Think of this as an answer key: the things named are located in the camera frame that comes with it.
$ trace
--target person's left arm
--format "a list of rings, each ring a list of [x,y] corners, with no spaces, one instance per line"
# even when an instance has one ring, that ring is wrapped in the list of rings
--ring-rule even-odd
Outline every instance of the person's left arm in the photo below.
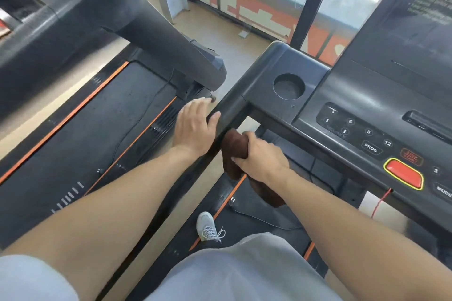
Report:
[[[2,255],[25,254],[59,271],[80,300],[94,300],[149,226],[179,176],[213,143],[220,114],[210,98],[191,101],[176,121],[173,147],[52,215]]]

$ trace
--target white sneaker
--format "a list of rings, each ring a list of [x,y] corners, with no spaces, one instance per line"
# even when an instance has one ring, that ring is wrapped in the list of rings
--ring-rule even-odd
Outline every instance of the white sneaker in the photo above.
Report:
[[[213,220],[213,217],[209,212],[202,212],[198,216],[196,231],[198,232],[201,241],[219,241],[221,243],[221,238],[226,235],[226,231],[223,230],[223,228],[217,233],[215,220]]]

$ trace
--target red cord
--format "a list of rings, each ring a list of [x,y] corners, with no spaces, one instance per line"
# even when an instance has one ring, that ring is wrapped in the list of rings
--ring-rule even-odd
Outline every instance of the red cord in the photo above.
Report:
[[[378,206],[380,206],[380,204],[381,204],[381,202],[390,194],[390,193],[392,193],[392,188],[389,188],[388,189],[388,191],[385,193],[385,195],[383,195],[382,197],[381,197],[381,199],[378,201],[378,203],[376,204],[376,206],[375,206],[375,208],[374,208],[374,210],[373,210],[373,212],[372,212],[372,216],[371,216],[371,218],[373,218],[373,216],[375,215],[375,213],[376,213],[376,210],[378,209]]]

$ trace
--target forearm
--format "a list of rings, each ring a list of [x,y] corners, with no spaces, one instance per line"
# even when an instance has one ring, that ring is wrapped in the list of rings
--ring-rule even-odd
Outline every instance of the forearm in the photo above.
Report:
[[[81,300],[93,300],[193,161],[174,147],[49,217],[4,254],[44,260],[67,278]]]
[[[285,170],[269,181],[321,257],[363,301],[450,300],[452,273],[403,235]]]

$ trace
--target person's left hand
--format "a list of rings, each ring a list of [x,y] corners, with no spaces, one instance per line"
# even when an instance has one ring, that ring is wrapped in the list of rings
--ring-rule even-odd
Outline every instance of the person's left hand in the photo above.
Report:
[[[205,155],[215,139],[220,112],[216,112],[207,124],[207,107],[211,98],[190,101],[179,112],[174,131],[173,147],[186,150],[193,160]]]

